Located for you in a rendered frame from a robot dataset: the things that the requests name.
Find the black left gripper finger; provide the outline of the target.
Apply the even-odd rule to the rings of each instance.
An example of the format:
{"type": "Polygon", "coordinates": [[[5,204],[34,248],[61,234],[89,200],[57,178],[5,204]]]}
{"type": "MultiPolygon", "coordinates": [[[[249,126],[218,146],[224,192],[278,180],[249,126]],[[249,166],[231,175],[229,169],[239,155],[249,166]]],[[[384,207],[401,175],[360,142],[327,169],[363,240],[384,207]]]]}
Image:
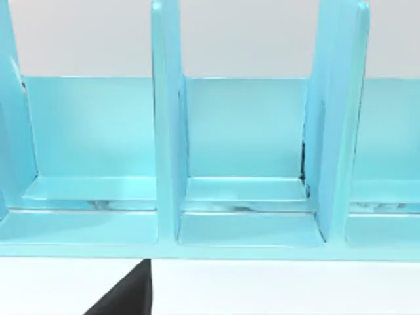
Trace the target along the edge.
{"type": "Polygon", "coordinates": [[[83,315],[152,315],[150,259],[143,259],[83,315]]]}

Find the light blue rack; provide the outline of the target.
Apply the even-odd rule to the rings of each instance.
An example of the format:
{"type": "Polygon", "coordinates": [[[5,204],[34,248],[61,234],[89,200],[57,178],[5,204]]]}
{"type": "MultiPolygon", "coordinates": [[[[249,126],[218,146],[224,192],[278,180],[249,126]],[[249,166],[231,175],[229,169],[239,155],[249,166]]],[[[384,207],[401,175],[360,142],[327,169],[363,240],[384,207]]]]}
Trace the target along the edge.
{"type": "Polygon", "coordinates": [[[420,78],[367,78],[371,5],[320,0],[308,77],[24,75],[0,0],[0,257],[420,261],[420,78]]]}

